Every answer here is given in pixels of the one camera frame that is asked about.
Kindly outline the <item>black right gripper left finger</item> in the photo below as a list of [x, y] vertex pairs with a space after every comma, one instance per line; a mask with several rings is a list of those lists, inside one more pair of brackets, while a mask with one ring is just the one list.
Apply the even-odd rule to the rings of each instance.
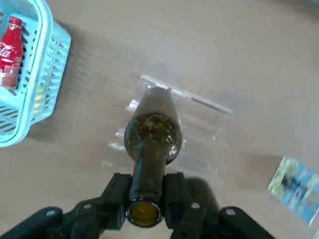
[[131, 175], [115, 173], [99, 197], [81, 201], [67, 213], [59, 207], [40, 209], [1, 238], [97, 239], [106, 230], [119, 231], [131, 182]]

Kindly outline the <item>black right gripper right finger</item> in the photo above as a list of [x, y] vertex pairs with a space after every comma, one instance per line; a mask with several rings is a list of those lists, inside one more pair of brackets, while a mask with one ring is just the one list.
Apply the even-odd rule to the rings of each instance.
[[213, 209], [191, 202], [183, 173], [163, 178], [163, 217], [172, 239], [272, 239], [245, 211], [228, 206]]

